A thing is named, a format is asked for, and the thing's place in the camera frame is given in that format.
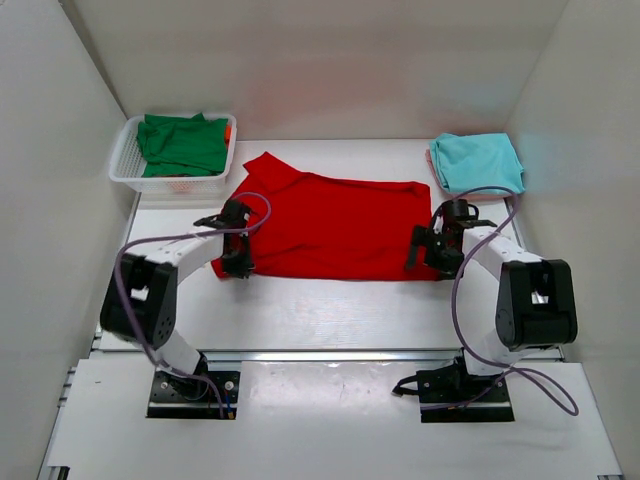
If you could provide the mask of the red t shirt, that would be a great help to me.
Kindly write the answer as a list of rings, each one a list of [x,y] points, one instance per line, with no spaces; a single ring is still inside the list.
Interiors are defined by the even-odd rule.
[[[265,152],[245,163],[234,194],[252,210],[256,275],[348,281],[436,281],[405,266],[412,231],[432,215],[428,185],[336,179]]]

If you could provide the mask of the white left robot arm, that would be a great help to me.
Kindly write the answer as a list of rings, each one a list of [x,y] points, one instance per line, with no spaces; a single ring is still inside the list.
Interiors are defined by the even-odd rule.
[[[248,277],[254,269],[250,248],[251,208],[238,199],[194,222],[186,234],[141,239],[159,246],[133,254],[126,246],[114,265],[100,312],[100,327],[138,345],[156,368],[177,378],[202,377],[206,358],[176,330],[178,286],[212,263],[224,278]]]

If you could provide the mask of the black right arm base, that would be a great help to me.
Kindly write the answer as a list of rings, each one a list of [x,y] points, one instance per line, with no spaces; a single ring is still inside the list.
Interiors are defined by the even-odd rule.
[[[504,376],[472,375],[462,355],[399,380],[392,394],[417,397],[423,424],[515,421]]]

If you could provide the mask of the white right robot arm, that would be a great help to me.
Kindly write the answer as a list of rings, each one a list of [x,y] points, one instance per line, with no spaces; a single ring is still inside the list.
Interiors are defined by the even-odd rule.
[[[479,217],[465,199],[441,204],[427,226],[413,227],[407,270],[423,264],[452,280],[456,296],[474,261],[498,281],[494,327],[475,345],[459,338],[460,362],[472,376],[497,376],[524,357],[571,344],[578,334],[572,273],[563,260],[530,253]]]

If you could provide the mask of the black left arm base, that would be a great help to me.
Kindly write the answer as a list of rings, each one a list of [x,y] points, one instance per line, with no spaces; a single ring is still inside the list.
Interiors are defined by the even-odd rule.
[[[156,369],[150,387],[146,417],[170,420],[235,420],[241,380],[239,365],[234,368],[204,367],[200,362],[198,375],[208,382],[180,378]]]

